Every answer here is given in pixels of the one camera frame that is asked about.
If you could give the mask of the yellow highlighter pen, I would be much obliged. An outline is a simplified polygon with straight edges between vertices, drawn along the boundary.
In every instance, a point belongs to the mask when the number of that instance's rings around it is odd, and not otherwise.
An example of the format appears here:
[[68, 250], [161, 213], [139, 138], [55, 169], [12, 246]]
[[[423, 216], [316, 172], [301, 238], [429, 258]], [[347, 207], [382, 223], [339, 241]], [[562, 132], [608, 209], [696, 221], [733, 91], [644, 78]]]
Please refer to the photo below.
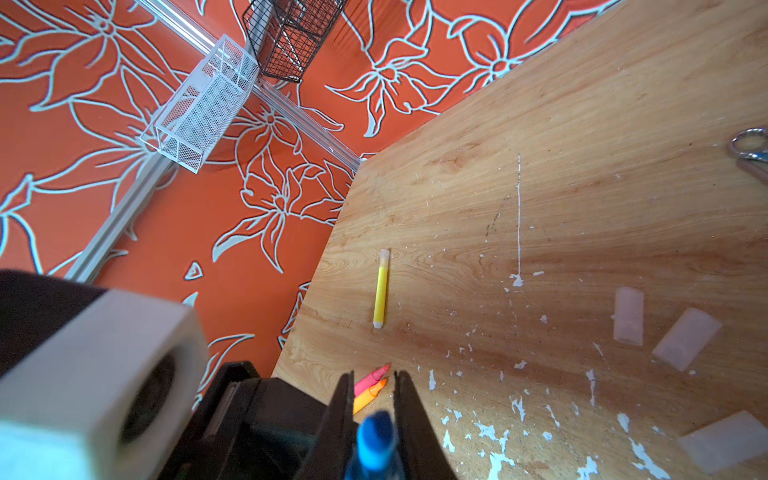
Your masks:
[[373, 312], [373, 321], [372, 321], [375, 329], [381, 329], [384, 326], [384, 322], [385, 322], [390, 258], [391, 258], [390, 250], [382, 249], [379, 257], [379, 267], [378, 267], [378, 274], [377, 274], [375, 303], [374, 303], [374, 312]]

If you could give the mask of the blue marker pen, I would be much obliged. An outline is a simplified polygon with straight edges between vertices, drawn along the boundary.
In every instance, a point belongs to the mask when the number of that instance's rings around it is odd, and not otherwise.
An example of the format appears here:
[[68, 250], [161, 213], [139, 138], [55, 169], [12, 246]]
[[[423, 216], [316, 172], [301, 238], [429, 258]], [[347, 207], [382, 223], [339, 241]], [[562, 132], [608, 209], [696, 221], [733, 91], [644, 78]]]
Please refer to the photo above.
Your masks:
[[344, 479], [404, 479], [398, 437], [388, 411], [368, 416], [358, 427]]

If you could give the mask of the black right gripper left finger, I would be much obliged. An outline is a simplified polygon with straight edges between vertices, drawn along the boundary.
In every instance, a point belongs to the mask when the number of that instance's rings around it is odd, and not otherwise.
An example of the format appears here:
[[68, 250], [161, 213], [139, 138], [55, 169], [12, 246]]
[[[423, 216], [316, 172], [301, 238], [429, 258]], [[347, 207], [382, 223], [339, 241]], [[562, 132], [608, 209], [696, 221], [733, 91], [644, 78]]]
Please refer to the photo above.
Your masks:
[[343, 479], [350, 458], [357, 424], [353, 419], [354, 373], [340, 378], [331, 397], [315, 441], [295, 479]]

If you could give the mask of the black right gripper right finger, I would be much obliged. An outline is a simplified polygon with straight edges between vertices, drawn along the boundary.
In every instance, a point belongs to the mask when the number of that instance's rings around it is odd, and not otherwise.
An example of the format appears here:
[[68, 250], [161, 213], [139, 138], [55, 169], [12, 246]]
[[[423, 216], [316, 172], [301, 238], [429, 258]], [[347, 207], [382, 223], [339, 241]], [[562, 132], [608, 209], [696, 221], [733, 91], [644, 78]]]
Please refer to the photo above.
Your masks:
[[393, 395], [397, 452], [405, 479], [453, 479], [440, 442], [420, 400], [414, 382], [405, 370], [395, 372]]

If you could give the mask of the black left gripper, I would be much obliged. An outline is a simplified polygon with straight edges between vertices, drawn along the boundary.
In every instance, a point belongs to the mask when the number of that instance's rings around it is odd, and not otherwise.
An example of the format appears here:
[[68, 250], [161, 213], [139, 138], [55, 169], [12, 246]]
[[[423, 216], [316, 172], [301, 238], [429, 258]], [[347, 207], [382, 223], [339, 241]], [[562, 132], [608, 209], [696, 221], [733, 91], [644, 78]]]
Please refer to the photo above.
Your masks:
[[215, 374], [160, 479], [292, 479], [326, 405], [248, 361]]

